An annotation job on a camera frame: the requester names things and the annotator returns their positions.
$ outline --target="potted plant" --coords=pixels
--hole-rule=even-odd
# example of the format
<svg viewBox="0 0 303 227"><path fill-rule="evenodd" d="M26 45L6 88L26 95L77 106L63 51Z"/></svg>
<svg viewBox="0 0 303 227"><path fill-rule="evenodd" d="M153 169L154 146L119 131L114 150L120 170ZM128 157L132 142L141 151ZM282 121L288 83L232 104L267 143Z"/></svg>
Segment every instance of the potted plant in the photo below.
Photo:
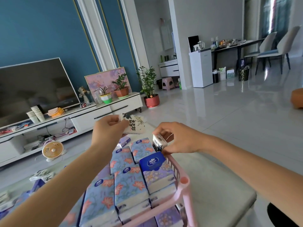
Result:
<svg viewBox="0 0 303 227"><path fill-rule="evenodd" d="M137 71L137 76L140 84L142 85L141 92L145 93L144 102L148 108L157 107L160 104L159 95L154 91L154 80L157 75L154 68L147 69L144 66L140 67Z"/></svg>
<svg viewBox="0 0 303 227"><path fill-rule="evenodd" d="M100 87L100 98L105 104L112 102L112 93L106 93L107 89L106 86L104 88Z"/></svg>
<svg viewBox="0 0 303 227"><path fill-rule="evenodd" d="M121 74L118 76L118 79L115 81L112 81L113 84L116 84L118 88L115 90L115 93L117 94L118 98L125 97L128 95L128 86L126 85L126 82L124 81L126 76L126 73Z"/></svg>

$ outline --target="toy fan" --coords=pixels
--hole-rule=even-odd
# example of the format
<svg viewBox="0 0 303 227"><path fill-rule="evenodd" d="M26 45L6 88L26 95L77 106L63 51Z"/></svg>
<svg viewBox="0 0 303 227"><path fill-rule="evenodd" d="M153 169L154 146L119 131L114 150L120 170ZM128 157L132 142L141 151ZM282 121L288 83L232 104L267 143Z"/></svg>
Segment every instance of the toy fan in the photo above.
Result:
<svg viewBox="0 0 303 227"><path fill-rule="evenodd" d="M50 162L60 155L65 154L63 144L59 141L49 139L45 141L43 145L42 154L47 158L46 160Z"/></svg>

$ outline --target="orange ottoman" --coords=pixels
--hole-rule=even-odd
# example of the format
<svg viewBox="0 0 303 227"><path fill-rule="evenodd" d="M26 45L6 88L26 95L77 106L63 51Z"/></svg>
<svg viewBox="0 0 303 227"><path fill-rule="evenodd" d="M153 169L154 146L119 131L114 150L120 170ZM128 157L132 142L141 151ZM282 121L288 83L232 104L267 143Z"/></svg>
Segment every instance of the orange ottoman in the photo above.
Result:
<svg viewBox="0 0 303 227"><path fill-rule="evenodd" d="M294 108L303 108L303 88L293 90L290 101Z"/></svg>

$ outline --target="dining chair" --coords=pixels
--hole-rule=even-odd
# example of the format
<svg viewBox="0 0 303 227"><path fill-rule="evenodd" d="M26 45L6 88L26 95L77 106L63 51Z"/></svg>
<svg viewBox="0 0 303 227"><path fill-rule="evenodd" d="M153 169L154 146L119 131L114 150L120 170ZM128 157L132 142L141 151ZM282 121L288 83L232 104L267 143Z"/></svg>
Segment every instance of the dining chair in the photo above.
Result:
<svg viewBox="0 0 303 227"><path fill-rule="evenodd" d="M290 69L290 62L289 62L289 56L288 53L290 52L290 49L292 47L292 44L294 42L294 38L298 34L298 31L300 30L301 26L295 26L291 30L289 30L285 36L281 39L281 41L277 45L277 49L275 50L270 50L266 51L263 53L260 53L257 58L257 67L256 67L256 73L258 70L260 58L269 58L269 57L280 57L280 69L281 69L281 74L283 73L283 57L286 55L287 63L288 63L288 68Z"/></svg>
<svg viewBox="0 0 303 227"><path fill-rule="evenodd" d="M266 38L264 39L264 41L262 42L262 44L260 45L258 51L247 54L247 55L244 57L244 59L245 59L245 65L246 65L246 60L247 60L247 58L251 57L251 66L252 66L252 59L253 59L254 57L259 56L260 53L264 53L264 52L270 51L270 50L271 50L271 47L272 47L272 43L274 42L274 39L276 38L276 35L277 35L277 32L268 34L267 37L266 37Z"/></svg>

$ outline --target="hand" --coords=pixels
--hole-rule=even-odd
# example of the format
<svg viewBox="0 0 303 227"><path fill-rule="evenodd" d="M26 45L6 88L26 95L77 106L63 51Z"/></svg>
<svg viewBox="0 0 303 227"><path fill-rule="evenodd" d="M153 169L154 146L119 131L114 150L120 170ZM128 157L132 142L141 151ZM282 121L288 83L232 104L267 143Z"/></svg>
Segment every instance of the hand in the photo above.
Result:
<svg viewBox="0 0 303 227"><path fill-rule="evenodd" d="M95 122L91 146L102 152L106 151L111 156L112 151L122 137L123 131L128 126L129 121L124 119L119 122L118 115L104 116Z"/></svg>
<svg viewBox="0 0 303 227"><path fill-rule="evenodd" d="M153 134L161 134L167 142L175 140L174 143L163 149L164 154L203 151L209 147L213 137L179 122L162 122L153 131Z"/></svg>

